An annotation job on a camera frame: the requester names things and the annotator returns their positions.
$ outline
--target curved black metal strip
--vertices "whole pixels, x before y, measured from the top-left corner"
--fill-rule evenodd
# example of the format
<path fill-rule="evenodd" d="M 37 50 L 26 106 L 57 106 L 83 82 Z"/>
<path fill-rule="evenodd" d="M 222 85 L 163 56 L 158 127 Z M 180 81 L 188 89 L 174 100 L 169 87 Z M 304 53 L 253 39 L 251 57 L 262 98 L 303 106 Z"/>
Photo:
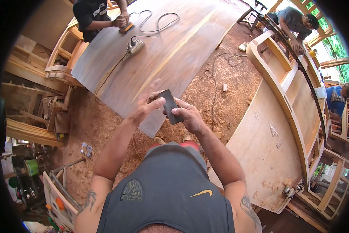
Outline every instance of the curved black metal strip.
<path fill-rule="evenodd" d="M 306 70 L 303 67 L 303 64 L 300 62 L 298 56 L 296 56 L 295 52 L 293 51 L 291 45 L 289 44 L 289 42 L 287 41 L 287 37 L 286 34 L 284 34 L 284 32 L 278 27 L 278 25 L 268 16 L 268 19 L 264 18 L 264 15 L 258 15 L 258 19 L 259 21 L 265 25 L 265 27 L 269 30 L 272 30 L 275 35 L 278 37 L 278 39 L 280 41 L 283 42 L 283 44 L 286 46 L 286 49 L 289 50 L 289 52 L 291 53 L 291 56 L 295 59 L 295 61 L 298 63 L 298 70 L 301 71 L 305 77 L 305 79 L 307 80 L 308 86 L 311 89 L 312 92 L 312 96 L 314 99 L 314 102 L 316 103 L 316 107 L 317 107 L 317 111 L 318 114 L 320 116 L 320 121 L 321 121 L 321 128 L 322 128 L 322 134 L 323 134 L 323 140 L 325 143 L 325 147 L 326 147 L 326 127 L 325 127 L 325 121 L 323 119 L 323 115 L 322 115 L 322 111 L 321 111 L 321 107 L 320 107 L 320 103 L 318 102 L 318 98 L 316 95 L 316 92 L 314 91 L 314 87 L 311 83 L 311 80 L 309 79 L 309 76 L 306 72 Z"/>

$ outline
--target plywood wall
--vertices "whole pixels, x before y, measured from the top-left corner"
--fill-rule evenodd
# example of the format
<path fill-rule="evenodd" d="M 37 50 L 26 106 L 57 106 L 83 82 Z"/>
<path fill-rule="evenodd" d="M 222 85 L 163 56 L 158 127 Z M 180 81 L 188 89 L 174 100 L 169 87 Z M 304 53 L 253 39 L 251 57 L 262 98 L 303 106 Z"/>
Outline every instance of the plywood wall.
<path fill-rule="evenodd" d="M 72 7 L 63 0 L 46 0 L 32 15 L 21 34 L 53 50 L 73 17 Z M 69 37 L 63 48 L 72 52 L 76 43 L 75 38 Z"/>

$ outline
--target tattoo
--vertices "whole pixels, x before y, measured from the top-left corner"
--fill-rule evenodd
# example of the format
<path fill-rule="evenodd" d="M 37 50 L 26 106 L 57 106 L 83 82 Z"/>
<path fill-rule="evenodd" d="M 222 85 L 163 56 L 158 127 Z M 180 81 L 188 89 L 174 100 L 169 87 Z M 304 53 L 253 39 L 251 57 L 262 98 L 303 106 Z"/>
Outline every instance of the tattoo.
<path fill-rule="evenodd" d="M 243 198 L 241 199 L 241 209 L 255 222 L 255 229 L 256 226 L 258 226 L 261 230 L 260 219 L 255 213 L 255 211 L 252 209 L 250 199 L 248 198 L 246 193 L 243 194 Z"/>
<path fill-rule="evenodd" d="M 95 196 L 96 195 L 97 194 L 93 191 L 93 189 L 89 190 L 86 201 L 85 201 L 84 205 L 79 209 L 77 215 L 79 215 L 79 213 L 83 212 L 89 205 L 90 205 L 90 212 L 92 212 L 92 208 L 93 208 L 93 205 L 95 203 Z"/>

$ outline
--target power cord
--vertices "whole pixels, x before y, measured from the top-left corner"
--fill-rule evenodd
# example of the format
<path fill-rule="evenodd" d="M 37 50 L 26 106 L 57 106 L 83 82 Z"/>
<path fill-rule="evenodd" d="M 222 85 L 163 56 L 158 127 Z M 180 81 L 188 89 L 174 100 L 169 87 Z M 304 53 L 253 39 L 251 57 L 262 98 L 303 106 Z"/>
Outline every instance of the power cord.
<path fill-rule="evenodd" d="M 211 77 L 213 78 L 213 81 L 215 83 L 215 96 L 213 97 L 213 102 L 212 102 L 212 123 L 211 123 L 211 129 L 213 131 L 213 122 L 214 122 L 214 111 L 213 111 L 213 106 L 215 105 L 215 101 L 216 101 L 216 94 L 217 94 L 217 82 L 216 82 L 216 79 L 215 79 L 215 76 L 214 76 L 214 70 L 215 70 L 215 61 L 218 57 L 220 57 L 221 55 L 224 55 L 224 54 L 232 54 L 229 58 L 228 58 L 228 64 L 229 66 L 231 67 L 236 67 L 238 66 L 239 64 L 241 64 L 242 62 L 244 62 L 244 59 L 243 57 L 247 57 L 247 55 L 244 55 L 244 54 L 237 54 L 237 53 L 222 53 L 222 54 L 219 54 L 217 55 L 214 59 L 213 59 L 213 64 L 212 64 L 212 72 L 210 72 L 209 70 L 206 70 L 204 73 L 207 77 Z M 235 65 L 232 65 L 230 63 L 230 58 L 232 57 L 242 57 L 242 61 L 235 64 Z"/>
<path fill-rule="evenodd" d="M 180 16 L 179 16 L 177 13 L 173 13 L 173 12 L 165 13 L 165 14 L 163 14 L 162 16 L 159 17 L 159 19 L 158 19 L 158 21 L 157 21 L 157 23 L 156 23 L 156 26 L 157 26 L 157 28 L 158 28 L 157 30 L 143 31 L 143 30 L 142 30 L 143 24 L 153 15 L 153 12 L 150 11 L 150 10 L 143 10 L 143 11 L 141 11 L 141 12 L 139 12 L 139 13 L 136 13 L 136 12 L 130 13 L 129 16 L 131 16 L 132 14 L 139 15 L 139 14 L 141 14 L 142 12 L 150 12 L 150 15 L 149 15 L 146 19 L 144 19 L 144 21 L 142 21 L 141 26 L 140 26 L 140 31 L 141 31 L 141 32 L 145 32 L 145 33 L 158 32 L 158 35 L 157 35 L 157 36 L 135 35 L 135 36 L 133 36 L 132 38 L 130 38 L 130 45 L 131 45 L 131 46 L 135 46 L 135 45 L 136 45 L 136 43 L 133 42 L 133 38 L 134 38 L 134 37 L 154 37 L 154 38 L 155 38 L 155 37 L 159 37 L 159 36 L 160 36 L 160 30 L 165 29 L 165 28 L 168 27 L 171 23 L 173 23 L 173 22 L 175 22 L 175 21 L 177 21 L 177 20 L 180 19 Z M 164 26 L 164 27 L 162 27 L 162 28 L 159 28 L 159 21 L 160 21 L 164 16 L 166 16 L 166 15 L 177 15 L 177 18 L 176 18 L 175 20 L 172 20 L 172 21 L 171 21 L 170 23 L 168 23 L 166 26 Z M 107 81 L 107 78 L 108 78 L 108 77 L 110 76 L 110 74 L 114 71 L 114 69 L 117 67 L 117 65 L 123 60 L 123 58 L 127 55 L 127 53 L 128 53 L 128 51 L 127 51 L 127 52 L 124 54 L 124 56 L 117 62 L 117 64 L 116 64 L 114 67 L 112 67 L 112 68 L 102 77 L 102 79 L 104 79 L 104 81 L 103 81 L 102 85 L 98 88 L 97 92 L 95 93 L 95 101 L 96 101 L 97 104 L 102 105 L 102 106 L 105 106 L 105 105 L 106 105 L 106 104 L 101 104 L 101 103 L 98 102 L 98 101 L 101 101 L 101 100 L 97 97 L 97 94 L 98 94 L 98 92 L 100 91 L 100 89 L 102 88 L 102 86 L 105 84 L 105 82 Z"/>

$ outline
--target checkered cloth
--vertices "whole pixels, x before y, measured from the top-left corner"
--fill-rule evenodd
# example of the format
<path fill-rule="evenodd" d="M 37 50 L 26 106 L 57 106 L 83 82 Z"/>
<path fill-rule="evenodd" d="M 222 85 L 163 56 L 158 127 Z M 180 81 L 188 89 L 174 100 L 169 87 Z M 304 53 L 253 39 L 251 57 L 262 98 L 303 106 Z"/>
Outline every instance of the checkered cloth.
<path fill-rule="evenodd" d="M 343 98 L 342 96 L 338 95 L 336 93 L 336 90 L 333 90 L 333 93 L 331 94 L 331 102 L 343 102 L 345 103 L 345 98 Z"/>

